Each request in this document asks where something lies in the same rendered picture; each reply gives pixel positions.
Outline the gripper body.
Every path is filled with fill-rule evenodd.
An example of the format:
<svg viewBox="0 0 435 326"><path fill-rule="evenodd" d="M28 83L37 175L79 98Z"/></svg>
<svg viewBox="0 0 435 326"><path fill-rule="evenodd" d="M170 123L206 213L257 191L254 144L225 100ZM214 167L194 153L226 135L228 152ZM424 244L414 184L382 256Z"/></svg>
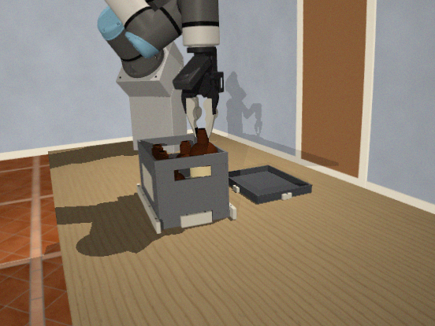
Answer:
<svg viewBox="0 0 435 326"><path fill-rule="evenodd" d="M218 93L224 92L224 72L218 72L217 63L217 49L216 52L206 52L215 51L215 46L197 46L197 47L187 47L187 53L194 53L194 56L203 57L208 56L210 58L210 67L203 74L198 83L193 87L192 90L186 90L187 93L192 94L192 97L196 97L197 94L201 94L204 98L211 90L211 85L216 84ZM202 51L202 52L200 52ZM221 78L222 78L222 88L221 88Z"/></svg>

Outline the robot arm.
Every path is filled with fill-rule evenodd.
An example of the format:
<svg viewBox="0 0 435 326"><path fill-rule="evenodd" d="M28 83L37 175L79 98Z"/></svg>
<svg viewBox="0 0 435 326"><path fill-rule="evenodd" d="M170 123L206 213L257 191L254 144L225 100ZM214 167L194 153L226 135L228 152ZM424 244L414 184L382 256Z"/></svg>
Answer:
<svg viewBox="0 0 435 326"><path fill-rule="evenodd" d="M181 35L183 46L220 44L218 0L105 2L108 6L98 18L98 29L132 78L154 72L163 61L163 48ZM174 88L192 90L210 65L208 56L193 56L174 78Z"/></svg>

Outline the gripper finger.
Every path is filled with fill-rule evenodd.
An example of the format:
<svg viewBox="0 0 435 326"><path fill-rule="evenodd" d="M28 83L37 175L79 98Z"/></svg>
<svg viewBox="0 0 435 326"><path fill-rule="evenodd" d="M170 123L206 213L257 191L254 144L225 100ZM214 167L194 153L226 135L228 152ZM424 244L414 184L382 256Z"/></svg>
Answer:
<svg viewBox="0 0 435 326"><path fill-rule="evenodd" d="M207 138L210 138L210 135L213 131L214 121L216 117L218 116L218 101L219 101L219 94L215 85L211 85L211 90L207 94L207 99L203 102L203 108L206 111L206 136ZM216 116L215 116L216 115Z"/></svg>
<svg viewBox="0 0 435 326"><path fill-rule="evenodd" d="M193 98L186 90L182 90L181 101L191 125L191 129L195 137L197 137L198 127L196 121L202 116L202 108L199 106L199 98L198 96Z"/></svg>

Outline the grey plastic crate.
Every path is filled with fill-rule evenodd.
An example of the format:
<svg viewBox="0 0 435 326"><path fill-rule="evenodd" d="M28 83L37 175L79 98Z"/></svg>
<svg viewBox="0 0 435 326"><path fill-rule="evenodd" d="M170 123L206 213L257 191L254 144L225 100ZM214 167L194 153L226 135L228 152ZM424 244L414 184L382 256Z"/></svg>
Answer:
<svg viewBox="0 0 435 326"><path fill-rule="evenodd" d="M214 154L176 158L180 153L175 153L169 154L170 159L156 160L151 153L154 144L172 146L181 141L189 141L192 148L197 137L188 134L137 139L141 187L161 222L161 230L180 227L180 216L190 213L211 210L212 220L229 217L228 152L214 145ZM190 168L208 165L211 176L191 178ZM185 180L174 179L174 170L178 169Z"/></svg>

